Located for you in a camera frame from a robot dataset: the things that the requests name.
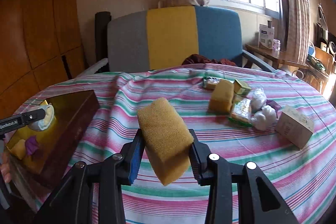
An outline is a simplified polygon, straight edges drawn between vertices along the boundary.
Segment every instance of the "brown wooden box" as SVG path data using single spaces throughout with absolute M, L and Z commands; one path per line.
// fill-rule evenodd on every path
M 40 149 L 26 156 L 22 165 L 41 185 L 53 189 L 63 177 L 78 142 L 99 108 L 93 90 L 69 93 L 46 99 L 55 110 L 55 120 L 44 131 L 28 127 L 15 132 L 7 147 L 11 149 L 20 139 L 36 135 Z

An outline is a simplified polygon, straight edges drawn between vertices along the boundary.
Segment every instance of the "yellow sponge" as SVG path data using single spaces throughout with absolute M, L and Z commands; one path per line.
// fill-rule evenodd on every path
M 209 109 L 219 113 L 229 113 L 234 95 L 234 85 L 228 80 L 221 80 L 211 94 Z
M 16 156 L 19 160 L 23 159 L 26 156 L 26 141 L 19 140 L 12 149 L 9 149 L 12 155 Z
M 159 98 L 138 110 L 146 153 L 163 185 L 177 180 L 189 167 L 189 148 L 194 138 L 167 99 Z

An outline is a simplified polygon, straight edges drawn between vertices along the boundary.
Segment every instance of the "soap bar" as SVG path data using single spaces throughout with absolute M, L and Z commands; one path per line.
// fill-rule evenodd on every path
M 248 83 L 244 81 L 236 79 L 234 82 L 234 86 L 235 86 L 235 93 L 237 95 L 246 96 L 251 91 L 251 87 L 248 85 Z
M 203 87 L 208 90 L 214 90 L 221 80 L 223 80 L 223 78 L 208 76 L 203 79 Z
M 221 80 L 212 92 L 209 109 L 218 113 L 229 113 L 234 96 L 234 85 L 228 80 Z
M 251 117 L 251 100 L 244 98 L 237 101 L 231 111 L 231 118 L 241 122 L 249 122 Z

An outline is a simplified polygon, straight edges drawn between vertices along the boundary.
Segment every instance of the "cardboard box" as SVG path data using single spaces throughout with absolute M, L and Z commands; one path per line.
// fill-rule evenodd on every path
M 244 81 L 236 79 L 234 82 L 234 86 L 235 86 L 235 93 L 237 95 L 246 96 L 251 91 L 251 87 L 248 85 L 248 83 Z
M 314 123 L 295 108 L 286 105 L 275 130 L 302 149 L 314 132 Z
M 259 25 L 259 40 L 258 46 L 264 46 L 266 48 L 273 48 L 274 39 L 274 27 L 268 28 L 267 25 Z
M 99 108 L 93 90 L 58 95 L 46 99 L 55 109 L 55 120 L 44 131 L 19 128 L 11 137 L 11 149 L 21 139 L 36 136 L 40 149 L 26 156 L 20 164 L 31 173 L 32 179 L 52 190 L 61 181 L 80 139 Z

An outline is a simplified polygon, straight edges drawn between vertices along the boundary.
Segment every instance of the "hand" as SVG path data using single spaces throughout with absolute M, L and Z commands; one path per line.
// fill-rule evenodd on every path
M 12 180 L 10 169 L 9 169 L 9 155 L 8 152 L 3 152 L 2 154 L 2 164 L 0 165 L 0 170 L 2 177 L 6 183 Z

